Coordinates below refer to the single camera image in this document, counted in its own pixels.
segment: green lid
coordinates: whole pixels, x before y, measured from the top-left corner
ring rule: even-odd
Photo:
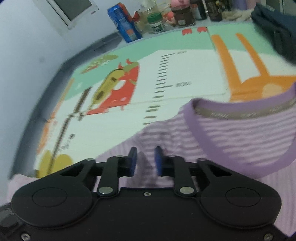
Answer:
[[[163,16],[159,12],[148,15],[147,20],[149,23],[157,23],[163,19]]]

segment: dark bottle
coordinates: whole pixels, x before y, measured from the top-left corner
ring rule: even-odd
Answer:
[[[202,0],[190,0],[190,4],[193,16],[196,20],[204,20],[207,18]]]
[[[222,13],[219,7],[220,6],[219,0],[205,0],[205,5],[207,6],[207,11],[212,21],[215,21],[215,22],[222,21]]]

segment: jar with green lid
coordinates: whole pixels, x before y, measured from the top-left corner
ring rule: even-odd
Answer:
[[[165,25],[163,24],[163,16],[161,15],[161,13],[152,13],[147,16],[147,20],[155,34],[166,31]]]

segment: play mat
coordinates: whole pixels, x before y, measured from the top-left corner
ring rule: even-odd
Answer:
[[[252,23],[188,28],[137,41],[78,67],[44,126],[44,177],[95,158],[194,97],[222,102],[277,95],[296,68]]]

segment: window frame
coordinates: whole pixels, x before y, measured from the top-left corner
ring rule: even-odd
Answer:
[[[98,10],[97,5],[93,0],[88,0],[91,3],[91,6],[85,9],[83,12],[81,12],[79,15],[77,15],[72,21],[66,16],[66,14],[63,12],[62,9],[57,5],[55,0],[46,0],[51,7],[56,11],[56,13],[60,16],[61,20],[67,25],[68,29],[73,28],[79,19],[84,17],[85,15],[95,12]]]

